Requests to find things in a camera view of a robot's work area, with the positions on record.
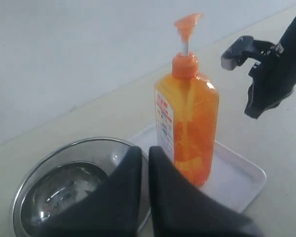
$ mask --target soap dispenser bottle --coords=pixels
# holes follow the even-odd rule
[[[189,38],[201,14],[174,23],[183,43],[172,61],[172,72],[156,82],[155,109],[158,145],[192,184],[204,184],[211,171],[219,95],[198,70],[189,51]]]

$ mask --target white wall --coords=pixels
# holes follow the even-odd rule
[[[180,17],[206,15],[198,49],[295,3],[0,0],[0,144],[170,62]]]

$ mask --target white tray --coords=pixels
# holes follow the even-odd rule
[[[131,137],[129,141],[148,154],[157,145],[155,124]],[[242,212],[259,194],[266,183],[265,172],[215,141],[211,175],[200,190],[236,212]]]

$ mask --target metal bowl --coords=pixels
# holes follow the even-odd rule
[[[132,146],[115,138],[89,138],[66,145],[40,161],[13,199],[17,237],[31,237],[44,221],[87,197],[116,169]],[[138,232],[150,217],[148,160],[143,154]]]

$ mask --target bowl rim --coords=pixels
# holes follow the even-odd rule
[[[13,196],[12,199],[12,203],[11,203],[11,207],[10,207],[10,211],[9,211],[9,223],[10,223],[10,230],[13,234],[14,237],[17,237],[16,233],[15,233],[15,228],[14,228],[14,223],[13,223],[13,216],[14,216],[14,211],[15,211],[15,205],[16,202],[19,198],[19,195],[25,185],[25,183],[28,181],[28,179],[36,172],[36,170],[47,160],[51,159],[53,156],[57,155],[58,153],[62,152],[63,150],[84,143],[84,142],[91,142],[91,141],[114,141],[114,142],[119,142],[121,144],[125,144],[128,146],[135,146],[133,143],[128,142],[126,140],[123,139],[119,139],[119,138],[115,138],[115,137],[90,137],[90,138],[84,138],[84,139],[80,139],[80,140],[76,140],[72,143],[68,143],[64,146],[59,147],[58,149],[54,150],[53,152],[50,152],[48,155],[46,155],[44,158],[42,158],[41,160],[39,160],[38,163],[36,163],[36,165],[34,165],[30,171],[24,176],[24,178],[22,179],[22,181],[20,182],[20,184],[18,185],[17,191],[15,192],[15,195]],[[146,155],[145,152],[142,151],[142,156],[146,159],[146,161],[148,162],[148,156]],[[145,216],[145,218],[143,219],[142,223],[138,226],[137,228],[137,233],[140,233],[142,231],[142,229],[144,228],[144,226],[146,225],[146,223],[148,222],[149,218],[151,216],[151,207],[149,207],[149,210]]]

